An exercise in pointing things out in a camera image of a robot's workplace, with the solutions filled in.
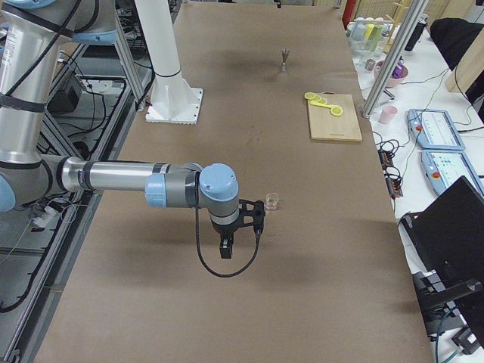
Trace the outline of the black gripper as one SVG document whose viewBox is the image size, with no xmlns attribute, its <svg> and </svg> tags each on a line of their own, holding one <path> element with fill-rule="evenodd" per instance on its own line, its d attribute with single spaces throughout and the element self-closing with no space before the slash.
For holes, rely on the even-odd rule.
<svg viewBox="0 0 484 363">
<path fill-rule="evenodd" d="M 220 225 L 212 222 L 213 228 L 220 236 L 219 253 L 222 259 L 228 259 L 233 254 L 234 233 L 238 230 L 236 222 Z"/>
</svg>

